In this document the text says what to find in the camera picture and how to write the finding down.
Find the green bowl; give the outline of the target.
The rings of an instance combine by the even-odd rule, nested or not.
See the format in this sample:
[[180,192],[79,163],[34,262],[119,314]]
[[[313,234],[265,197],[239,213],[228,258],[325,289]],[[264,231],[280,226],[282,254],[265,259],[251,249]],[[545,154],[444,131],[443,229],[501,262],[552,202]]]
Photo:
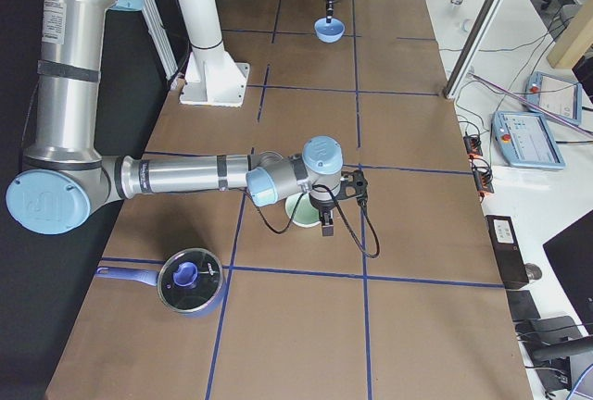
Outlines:
[[311,204],[308,194],[293,194],[284,201],[286,216],[302,228],[311,228],[320,224],[319,212]]

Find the blue bowl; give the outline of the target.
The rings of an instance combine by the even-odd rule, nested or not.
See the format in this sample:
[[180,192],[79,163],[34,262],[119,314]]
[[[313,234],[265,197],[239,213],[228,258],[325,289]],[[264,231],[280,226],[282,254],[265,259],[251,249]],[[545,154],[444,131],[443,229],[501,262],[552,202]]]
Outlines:
[[345,24],[339,19],[321,18],[315,21],[314,30],[320,41],[331,44],[342,38]]

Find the blue saucepan with glass lid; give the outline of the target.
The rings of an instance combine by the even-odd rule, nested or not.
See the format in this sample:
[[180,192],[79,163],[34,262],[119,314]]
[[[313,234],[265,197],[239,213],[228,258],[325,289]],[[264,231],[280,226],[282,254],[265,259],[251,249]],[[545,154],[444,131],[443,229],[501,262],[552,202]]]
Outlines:
[[100,266],[95,276],[154,286],[166,307],[186,317],[208,315],[221,304],[227,292],[220,260],[203,248],[178,252],[159,271]]

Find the black power box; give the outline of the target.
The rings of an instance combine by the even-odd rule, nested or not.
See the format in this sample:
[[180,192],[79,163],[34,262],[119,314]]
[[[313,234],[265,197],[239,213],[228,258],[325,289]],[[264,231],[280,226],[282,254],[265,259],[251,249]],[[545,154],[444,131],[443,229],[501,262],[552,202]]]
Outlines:
[[523,288],[529,280],[511,218],[486,215],[486,224],[504,287]]

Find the near teach pendant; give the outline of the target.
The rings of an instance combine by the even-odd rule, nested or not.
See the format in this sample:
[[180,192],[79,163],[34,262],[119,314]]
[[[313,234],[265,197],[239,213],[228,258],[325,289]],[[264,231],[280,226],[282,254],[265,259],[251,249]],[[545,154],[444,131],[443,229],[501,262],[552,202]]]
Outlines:
[[497,111],[492,128],[509,165],[524,169],[564,169],[565,162],[546,118],[534,112]]

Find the teach pendant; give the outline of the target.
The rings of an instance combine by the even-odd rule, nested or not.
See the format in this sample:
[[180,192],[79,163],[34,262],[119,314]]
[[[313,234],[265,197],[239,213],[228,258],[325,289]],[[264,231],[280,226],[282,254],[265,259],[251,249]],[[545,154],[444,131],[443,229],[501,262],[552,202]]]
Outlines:
[[575,125],[582,121],[582,92],[580,82],[541,71],[533,73],[525,85],[525,98],[531,105],[543,108]]
[[497,111],[492,128],[509,165],[524,169],[564,169],[565,162],[546,118],[534,112]]

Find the black monitor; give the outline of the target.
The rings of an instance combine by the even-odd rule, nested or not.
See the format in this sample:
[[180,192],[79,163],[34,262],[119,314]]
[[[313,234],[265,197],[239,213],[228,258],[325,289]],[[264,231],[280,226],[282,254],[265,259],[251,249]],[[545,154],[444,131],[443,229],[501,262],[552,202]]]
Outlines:
[[549,239],[543,248],[576,314],[592,332],[592,214]]

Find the wooden board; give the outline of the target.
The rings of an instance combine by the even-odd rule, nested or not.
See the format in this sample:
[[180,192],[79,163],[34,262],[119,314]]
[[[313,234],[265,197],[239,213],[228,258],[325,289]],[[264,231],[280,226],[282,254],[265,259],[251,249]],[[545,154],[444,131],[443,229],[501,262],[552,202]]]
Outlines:
[[547,55],[555,69],[572,69],[592,45],[593,0],[586,0]]

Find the far teach pendant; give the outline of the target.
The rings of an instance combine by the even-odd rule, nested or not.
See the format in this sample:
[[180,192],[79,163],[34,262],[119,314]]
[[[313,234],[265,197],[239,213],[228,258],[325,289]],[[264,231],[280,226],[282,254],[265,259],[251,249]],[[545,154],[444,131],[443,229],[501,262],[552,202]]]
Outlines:
[[533,73],[525,85],[525,98],[531,105],[543,108],[575,125],[582,121],[582,92],[580,82],[541,71]]

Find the aluminium frame post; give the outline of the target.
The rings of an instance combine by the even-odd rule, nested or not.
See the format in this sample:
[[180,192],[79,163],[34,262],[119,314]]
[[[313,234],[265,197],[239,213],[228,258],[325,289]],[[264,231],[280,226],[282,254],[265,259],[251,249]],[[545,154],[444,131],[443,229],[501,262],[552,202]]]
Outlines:
[[473,59],[477,55],[502,2],[503,0],[485,0],[483,3],[443,90],[447,99],[454,99],[459,94],[461,83],[469,75]]

